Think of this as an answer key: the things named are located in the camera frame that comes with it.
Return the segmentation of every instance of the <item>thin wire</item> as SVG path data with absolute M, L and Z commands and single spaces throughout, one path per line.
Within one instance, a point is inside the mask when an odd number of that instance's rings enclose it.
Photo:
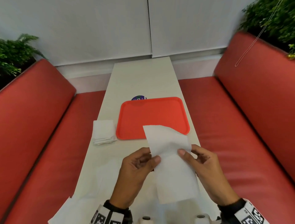
M 261 30 L 261 32 L 259 33 L 259 35 L 257 36 L 257 38 L 253 41 L 253 43 L 250 45 L 250 47 L 245 51 L 245 53 L 240 57 L 240 59 L 237 61 L 237 63 L 235 64 L 235 67 L 237 67 L 240 62 L 243 60 L 243 58 L 246 56 L 246 54 L 248 53 L 248 51 L 253 47 L 253 45 L 256 43 L 256 41 L 259 39 L 259 37 L 262 35 L 262 33 L 265 31 L 269 21 L 272 20 L 272 18 L 274 17 L 275 13 L 277 12 L 277 10 L 279 9 L 280 5 L 282 4 L 283 0 L 279 0 L 277 5 L 276 5 L 276 10 L 272 13 L 272 15 L 270 16 L 269 20 L 266 22 L 266 25 L 263 27 L 263 29 Z

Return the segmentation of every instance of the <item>purple sticker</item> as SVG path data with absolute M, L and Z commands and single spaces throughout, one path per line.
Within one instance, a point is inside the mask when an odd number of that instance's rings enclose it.
M 147 98 L 144 96 L 135 96 L 132 98 L 132 100 L 146 100 Z

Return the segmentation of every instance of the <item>finger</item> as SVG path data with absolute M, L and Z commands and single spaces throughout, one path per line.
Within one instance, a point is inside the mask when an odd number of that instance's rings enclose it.
M 198 173 L 203 168 L 203 165 L 200 164 L 190 153 L 184 149 L 179 149 L 177 152 L 184 161 L 186 161 L 191 167 L 195 169 L 196 173 Z
M 144 167 L 140 169 L 140 172 L 146 177 L 157 165 L 161 162 L 160 156 L 155 156 L 151 158 Z
M 142 157 L 145 154 L 150 154 L 150 148 L 143 147 L 143 148 L 135 151 L 134 153 L 130 154 L 128 157 L 131 159 L 139 159 L 140 157 Z
M 145 154 L 145 155 L 143 155 L 142 157 L 139 158 L 139 161 L 141 163 L 144 163 L 144 162 L 149 161 L 151 158 L 152 158 L 151 154 Z
M 198 145 L 191 145 L 191 152 L 196 155 L 200 155 L 200 154 L 210 155 L 212 153 L 208 151 L 207 149 L 204 149 Z

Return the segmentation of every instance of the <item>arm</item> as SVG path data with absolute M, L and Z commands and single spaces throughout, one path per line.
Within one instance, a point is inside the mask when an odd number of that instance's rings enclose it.
M 129 206 L 142 188 L 147 175 L 160 163 L 149 148 L 141 148 L 122 161 L 118 180 L 110 200 L 100 205 L 90 224 L 131 224 Z
M 251 202 L 240 198 L 231 188 L 215 153 L 197 145 L 192 145 L 191 151 L 197 159 L 185 150 L 178 150 L 178 154 L 196 171 L 209 197 L 218 205 L 223 223 L 269 224 Z

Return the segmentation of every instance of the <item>hand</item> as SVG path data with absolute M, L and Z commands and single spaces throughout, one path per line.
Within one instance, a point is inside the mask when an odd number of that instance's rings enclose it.
M 126 209 L 132 205 L 147 175 L 153 171 L 160 161 L 159 156 L 152 158 L 150 148 L 141 148 L 125 157 L 109 202 L 121 209 Z
M 179 149 L 178 154 L 195 169 L 211 200 L 221 206 L 237 202 L 240 197 L 231 188 L 223 174 L 217 155 L 197 145 L 191 147 L 191 152 L 198 156 L 197 159 L 183 149 Z

